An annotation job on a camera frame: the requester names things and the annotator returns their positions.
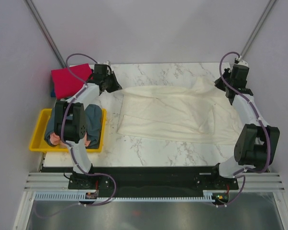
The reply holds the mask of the aluminium extrusion rail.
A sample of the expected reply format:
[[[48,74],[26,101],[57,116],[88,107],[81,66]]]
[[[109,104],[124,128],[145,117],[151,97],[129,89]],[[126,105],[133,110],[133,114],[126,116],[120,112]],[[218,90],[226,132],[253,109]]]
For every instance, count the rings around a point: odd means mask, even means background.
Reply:
[[[245,192],[284,192],[285,187],[280,175],[276,172],[244,174],[246,178]],[[26,183],[26,191],[66,191],[68,180],[59,172],[31,172]]]

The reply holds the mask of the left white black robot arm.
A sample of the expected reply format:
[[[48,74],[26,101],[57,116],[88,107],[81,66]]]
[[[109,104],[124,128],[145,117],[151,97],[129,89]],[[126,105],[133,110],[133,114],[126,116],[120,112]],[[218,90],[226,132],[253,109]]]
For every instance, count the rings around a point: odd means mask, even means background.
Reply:
[[[69,150],[73,162],[69,189],[95,189],[97,178],[88,158],[85,136],[88,124],[85,109],[104,91],[121,90],[116,76],[108,62],[95,64],[92,77],[71,98],[55,104],[54,132]]]

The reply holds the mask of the pink t shirt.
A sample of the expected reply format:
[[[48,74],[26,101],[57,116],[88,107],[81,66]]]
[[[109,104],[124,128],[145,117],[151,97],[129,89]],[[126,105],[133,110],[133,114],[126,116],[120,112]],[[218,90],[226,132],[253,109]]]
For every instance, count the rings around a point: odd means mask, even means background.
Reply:
[[[60,137],[59,137],[58,135],[56,135],[54,132],[51,133],[49,141],[50,141],[50,145],[51,145],[51,146],[58,146],[58,145],[60,145],[60,146],[62,146],[62,147],[66,147],[66,144],[64,144],[64,143],[61,141]],[[86,147],[88,147],[89,144],[91,143],[91,141],[88,140],[88,138],[87,138],[87,134],[85,134],[85,136],[84,136],[84,141],[85,141],[85,146],[86,146]]]

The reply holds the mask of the yellow plastic tray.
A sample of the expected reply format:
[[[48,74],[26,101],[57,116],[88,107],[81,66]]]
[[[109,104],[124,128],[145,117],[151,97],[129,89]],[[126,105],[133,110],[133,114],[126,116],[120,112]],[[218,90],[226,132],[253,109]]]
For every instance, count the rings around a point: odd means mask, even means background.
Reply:
[[[42,152],[42,153],[68,152],[67,148],[63,148],[62,146],[51,147],[44,140],[44,134],[46,131],[47,123],[51,116],[51,111],[52,111],[51,108],[45,108],[41,110],[38,121],[36,123],[35,129],[33,132],[30,145],[29,145],[30,151]],[[98,148],[87,149],[87,153],[100,153],[102,151],[106,120],[107,120],[107,110],[103,108],[102,109],[102,129],[101,129],[100,142],[99,142]]]

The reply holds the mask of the right aluminium frame post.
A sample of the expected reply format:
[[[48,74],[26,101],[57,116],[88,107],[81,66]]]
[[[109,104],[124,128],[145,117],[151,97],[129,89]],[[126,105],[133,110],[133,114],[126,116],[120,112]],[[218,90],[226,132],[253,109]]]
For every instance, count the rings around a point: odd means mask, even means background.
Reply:
[[[278,0],[269,0],[267,5],[265,6],[263,12],[261,13],[257,23],[255,24],[252,32],[250,33],[240,55],[241,57],[245,57],[249,52],[251,46],[253,45],[254,41],[256,40],[258,34],[260,33],[261,29],[263,28],[265,22],[269,18],[270,13],[272,12],[273,8],[277,4]]]

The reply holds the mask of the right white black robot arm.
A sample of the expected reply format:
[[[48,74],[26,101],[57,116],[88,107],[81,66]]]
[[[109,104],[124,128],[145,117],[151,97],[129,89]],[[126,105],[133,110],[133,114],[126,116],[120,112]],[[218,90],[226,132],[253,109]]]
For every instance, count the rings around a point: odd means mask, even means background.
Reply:
[[[214,188],[222,188],[227,179],[243,173],[265,173],[274,160],[280,130],[263,119],[255,104],[252,91],[247,88],[248,63],[237,61],[231,68],[221,70],[215,87],[225,92],[231,106],[243,124],[234,146],[233,156],[216,165],[218,172],[210,176]]]

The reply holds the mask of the aluminium frame post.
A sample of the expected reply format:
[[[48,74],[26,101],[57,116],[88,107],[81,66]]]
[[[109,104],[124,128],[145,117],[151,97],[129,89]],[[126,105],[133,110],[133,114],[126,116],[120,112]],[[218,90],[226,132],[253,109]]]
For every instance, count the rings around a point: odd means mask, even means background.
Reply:
[[[36,24],[38,25],[40,31],[42,32],[45,40],[47,41],[48,45],[50,46],[55,58],[59,62],[60,66],[62,68],[66,67],[66,62],[64,61],[62,55],[59,52],[59,49],[57,48],[57,45],[55,44],[55,41],[53,40],[49,30],[47,29],[36,5],[32,0],[24,0],[24,3],[26,4],[27,8],[29,9],[31,15],[33,16]]]
[[[252,32],[250,33],[240,55],[241,57],[245,57],[249,52],[251,46],[253,45],[254,41],[256,40],[258,34],[260,33],[261,29],[263,28],[265,22],[269,18],[270,13],[272,12],[273,8],[277,4],[278,0],[269,0],[267,5],[265,6],[263,12],[261,13],[257,23],[255,24]]]

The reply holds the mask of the cream white t shirt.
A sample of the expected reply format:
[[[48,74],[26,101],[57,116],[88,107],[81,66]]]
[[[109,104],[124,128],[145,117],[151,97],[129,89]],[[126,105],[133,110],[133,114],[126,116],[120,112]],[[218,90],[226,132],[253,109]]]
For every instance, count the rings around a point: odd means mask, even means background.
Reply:
[[[137,86],[122,91],[118,133],[125,136],[234,145],[243,124],[225,93],[206,78],[188,89]]]

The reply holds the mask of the left aluminium frame post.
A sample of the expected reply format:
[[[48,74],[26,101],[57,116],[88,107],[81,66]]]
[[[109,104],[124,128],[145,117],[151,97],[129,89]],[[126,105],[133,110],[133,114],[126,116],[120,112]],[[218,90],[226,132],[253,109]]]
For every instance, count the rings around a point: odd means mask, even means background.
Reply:
[[[32,0],[24,0],[24,3],[26,4],[27,8],[29,9],[31,15],[33,16],[36,24],[38,25],[40,31],[42,32],[45,40],[47,41],[48,45],[50,46],[55,58],[59,62],[60,66],[62,68],[66,67],[66,62],[64,61],[62,55],[59,52],[59,49],[57,48],[57,45],[55,44],[55,41],[53,40],[49,30],[47,29],[36,5]]]

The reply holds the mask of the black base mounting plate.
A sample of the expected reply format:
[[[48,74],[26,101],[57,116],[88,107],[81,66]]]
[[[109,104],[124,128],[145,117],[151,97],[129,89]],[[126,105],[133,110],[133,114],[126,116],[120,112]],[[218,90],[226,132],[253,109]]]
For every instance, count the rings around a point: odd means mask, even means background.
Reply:
[[[96,188],[108,197],[124,195],[193,195],[196,191],[237,191],[236,179],[222,178],[216,166],[94,167]]]

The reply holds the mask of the grey blue t shirt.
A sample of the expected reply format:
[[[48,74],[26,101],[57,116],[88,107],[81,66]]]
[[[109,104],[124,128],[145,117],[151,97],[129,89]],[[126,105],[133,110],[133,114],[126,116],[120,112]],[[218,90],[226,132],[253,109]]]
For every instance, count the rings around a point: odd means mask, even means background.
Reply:
[[[87,149],[97,149],[100,142],[100,135],[102,129],[102,109],[95,104],[90,104],[85,109],[86,123],[87,123],[87,138],[91,141]],[[55,110],[52,109],[50,119],[46,126],[44,140],[50,145],[50,135],[54,132]]]

